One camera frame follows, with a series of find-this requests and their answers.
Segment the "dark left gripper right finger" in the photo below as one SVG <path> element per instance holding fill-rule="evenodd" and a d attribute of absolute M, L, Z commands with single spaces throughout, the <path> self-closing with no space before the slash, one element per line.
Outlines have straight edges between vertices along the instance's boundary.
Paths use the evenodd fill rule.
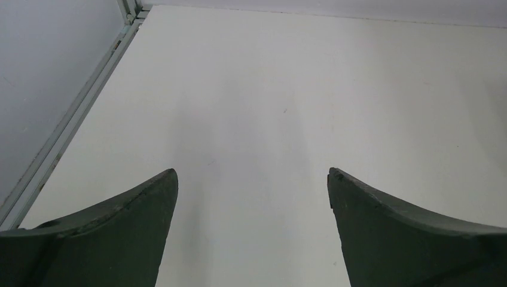
<path fill-rule="evenodd" d="M 330 168 L 352 286 L 505 286 L 506 229 L 432 212 Z"/>

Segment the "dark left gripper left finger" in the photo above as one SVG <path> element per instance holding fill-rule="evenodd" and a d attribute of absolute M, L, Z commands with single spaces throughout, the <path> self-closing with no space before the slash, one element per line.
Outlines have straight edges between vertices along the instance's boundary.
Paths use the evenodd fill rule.
<path fill-rule="evenodd" d="M 167 169 L 35 228 L 1 233 L 2 286 L 154 286 L 178 198 Z"/>

